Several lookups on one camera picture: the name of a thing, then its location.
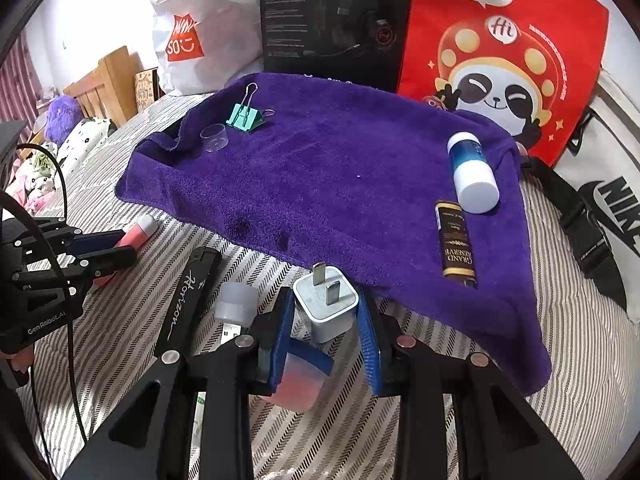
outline purple plush toy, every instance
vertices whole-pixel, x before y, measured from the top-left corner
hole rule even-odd
[[[68,95],[56,97],[49,105],[44,136],[61,146],[82,119],[82,109],[75,99]]]

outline wooden headboard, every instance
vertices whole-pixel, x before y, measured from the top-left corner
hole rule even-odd
[[[85,117],[110,118],[121,127],[138,113],[135,73],[127,47],[121,46],[98,61],[98,68],[66,87],[64,93],[76,98]]]

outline curtain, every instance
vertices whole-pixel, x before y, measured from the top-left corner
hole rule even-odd
[[[31,128],[38,116],[36,102],[41,95],[42,86],[23,30],[0,67],[0,121],[28,122],[28,128],[20,134],[20,142],[26,142],[31,136]]]

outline towel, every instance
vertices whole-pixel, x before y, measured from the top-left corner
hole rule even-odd
[[[228,126],[228,146],[206,152],[201,131],[225,122],[251,82],[259,87],[252,107],[275,115],[252,134]],[[457,132],[478,137],[500,189],[491,212],[465,215],[477,290],[442,275],[434,208],[456,201],[447,140]],[[474,339],[528,395],[547,382],[551,364],[519,168],[511,136],[482,116],[334,80],[259,73],[192,108],[177,139],[143,139],[115,192],[297,266],[337,266]]]

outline bag strap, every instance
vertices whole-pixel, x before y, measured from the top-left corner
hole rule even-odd
[[[535,176],[546,198],[560,212],[560,226],[569,238],[584,277],[593,280],[600,294],[611,298],[626,311],[625,286],[602,226],[591,214],[589,205],[571,185],[539,158],[527,157],[525,174]]]

